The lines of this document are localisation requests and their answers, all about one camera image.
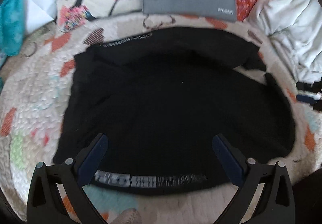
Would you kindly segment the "black pants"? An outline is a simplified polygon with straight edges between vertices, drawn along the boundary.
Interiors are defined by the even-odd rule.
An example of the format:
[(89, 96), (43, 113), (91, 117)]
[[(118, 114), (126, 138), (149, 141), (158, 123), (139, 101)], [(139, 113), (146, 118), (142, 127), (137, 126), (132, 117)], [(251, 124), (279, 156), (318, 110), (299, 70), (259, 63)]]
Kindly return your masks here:
[(105, 173), (154, 176), (167, 193), (228, 182), (212, 150), (222, 134), (244, 156), (267, 163), (295, 142), (290, 103), (251, 42), (216, 29), (174, 27), (88, 47), (75, 72), (56, 164), (98, 134), (109, 146)]

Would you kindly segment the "white fleece blanket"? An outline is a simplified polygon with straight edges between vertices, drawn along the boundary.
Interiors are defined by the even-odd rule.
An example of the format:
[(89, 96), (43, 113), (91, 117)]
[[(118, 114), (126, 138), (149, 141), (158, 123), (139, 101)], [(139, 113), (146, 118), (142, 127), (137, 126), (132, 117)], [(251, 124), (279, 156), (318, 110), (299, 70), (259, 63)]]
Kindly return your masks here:
[(258, 0), (246, 21), (260, 29), (300, 82), (321, 79), (321, 5), (318, 0)]

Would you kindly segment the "heart pattern quilt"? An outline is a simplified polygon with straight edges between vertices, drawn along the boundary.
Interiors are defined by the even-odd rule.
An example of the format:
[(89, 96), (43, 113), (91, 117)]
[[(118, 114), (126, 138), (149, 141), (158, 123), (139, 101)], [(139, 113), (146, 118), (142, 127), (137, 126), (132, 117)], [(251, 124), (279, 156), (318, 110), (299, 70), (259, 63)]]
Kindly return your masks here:
[[(246, 22), (226, 23), (205, 17), (134, 13), (85, 24), (72, 32), (56, 31), (54, 22), (29, 36), (19, 55), (1, 69), (1, 198), (26, 221), (28, 190), (35, 165), (50, 165), (56, 152), (74, 72), (74, 56), (89, 45), (160, 28), (215, 28), (236, 34), (260, 47), (260, 56), (290, 101), (296, 121), (293, 151), (283, 159), (294, 183), (321, 166), (321, 113), (297, 102), (297, 89), (270, 40)], [(85, 191), (108, 223), (136, 208), (142, 223), (213, 223), (237, 187), (166, 197), (139, 197), (90, 186)]]

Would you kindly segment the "teal patterned cloth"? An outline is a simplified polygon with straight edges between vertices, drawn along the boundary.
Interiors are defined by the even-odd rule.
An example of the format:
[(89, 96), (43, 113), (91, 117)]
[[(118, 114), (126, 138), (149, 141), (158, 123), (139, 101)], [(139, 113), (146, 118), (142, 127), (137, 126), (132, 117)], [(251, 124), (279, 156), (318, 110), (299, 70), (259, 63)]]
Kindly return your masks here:
[(3, 0), (1, 4), (1, 53), (18, 55), (25, 29), (24, 0)]

